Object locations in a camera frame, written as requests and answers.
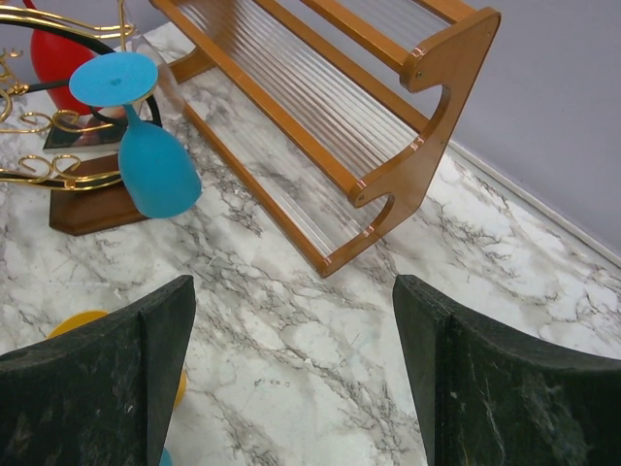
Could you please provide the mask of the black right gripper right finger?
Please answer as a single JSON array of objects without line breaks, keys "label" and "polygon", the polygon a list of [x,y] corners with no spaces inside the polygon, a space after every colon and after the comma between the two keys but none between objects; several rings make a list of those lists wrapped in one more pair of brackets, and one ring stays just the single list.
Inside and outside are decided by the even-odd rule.
[{"label": "black right gripper right finger", "polygon": [[412,275],[392,291],[431,465],[616,465],[620,363],[532,337]]}]

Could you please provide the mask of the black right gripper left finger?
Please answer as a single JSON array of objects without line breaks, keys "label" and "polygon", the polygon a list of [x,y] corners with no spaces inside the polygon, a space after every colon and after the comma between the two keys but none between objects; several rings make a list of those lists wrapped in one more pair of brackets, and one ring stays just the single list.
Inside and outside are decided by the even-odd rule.
[{"label": "black right gripper left finger", "polygon": [[196,311],[182,275],[88,324],[1,356],[4,465],[156,465]]}]

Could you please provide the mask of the orange plastic wine glass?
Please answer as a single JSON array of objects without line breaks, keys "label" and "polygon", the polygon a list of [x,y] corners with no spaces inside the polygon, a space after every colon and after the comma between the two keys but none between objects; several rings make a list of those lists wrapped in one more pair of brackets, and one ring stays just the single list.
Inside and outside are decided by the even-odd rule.
[{"label": "orange plastic wine glass", "polygon": [[[62,335],[68,331],[74,330],[78,327],[81,327],[83,325],[86,325],[94,320],[97,320],[99,318],[105,317],[107,316],[109,313],[105,310],[88,310],[88,311],[84,311],[78,314],[75,314],[65,320],[63,320],[61,323],[59,323],[48,335],[47,338],[51,339],[54,337],[57,337],[59,335]],[[180,382],[179,382],[179,386],[178,386],[178,390],[177,390],[177,394],[176,394],[176,398],[175,398],[175,402],[174,402],[174,408],[176,409],[181,400],[183,399],[183,396],[185,394],[187,388],[187,375],[185,370],[181,371],[181,375],[180,375]]]}]

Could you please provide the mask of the teal plastic wine glass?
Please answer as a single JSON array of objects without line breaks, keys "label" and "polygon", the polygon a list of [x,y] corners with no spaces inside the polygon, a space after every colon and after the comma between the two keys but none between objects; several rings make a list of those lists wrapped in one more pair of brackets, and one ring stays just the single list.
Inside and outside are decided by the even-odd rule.
[{"label": "teal plastic wine glass", "polygon": [[172,456],[166,448],[162,450],[159,466],[173,466]]}]

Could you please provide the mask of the blue plastic wine glass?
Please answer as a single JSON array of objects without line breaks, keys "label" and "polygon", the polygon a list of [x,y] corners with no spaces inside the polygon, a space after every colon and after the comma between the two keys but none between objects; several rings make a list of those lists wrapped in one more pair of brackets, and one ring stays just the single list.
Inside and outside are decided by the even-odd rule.
[{"label": "blue plastic wine glass", "polygon": [[121,179],[137,210],[151,218],[178,216],[202,193],[200,177],[184,146],[162,127],[138,117],[133,104],[146,98],[159,77],[147,56],[119,51],[81,65],[69,90],[91,107],[123,107],[128,127],[118,149]]}]

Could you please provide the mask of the red plastic wine glass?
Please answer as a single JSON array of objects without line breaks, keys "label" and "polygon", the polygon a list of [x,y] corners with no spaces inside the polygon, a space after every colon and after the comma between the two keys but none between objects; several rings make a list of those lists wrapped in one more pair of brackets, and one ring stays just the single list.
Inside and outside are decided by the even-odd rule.
[{"label": "red plastic wine glass", "polygon": [[[73,72],[94,57],[93,52],[69,39],[35,29],[30,40],[30,55],[35,73],[43,83],[68,80]],[[89,115],[90,110],[76,100],[66,84],[48,91],[59,110]]]}]

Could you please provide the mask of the clear wine glass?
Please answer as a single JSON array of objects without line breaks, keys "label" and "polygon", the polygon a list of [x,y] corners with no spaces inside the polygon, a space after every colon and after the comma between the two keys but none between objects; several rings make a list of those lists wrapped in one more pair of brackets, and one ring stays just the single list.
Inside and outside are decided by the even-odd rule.
[{"label": "clear wine glass", "polygon": [[153,96],[157,101],[162,118],[166,121],[183,116],[185,100],[179,84],[159,51],[144,37],[132,41],[132,51],[147,56],[158,68],[158,80]]}]

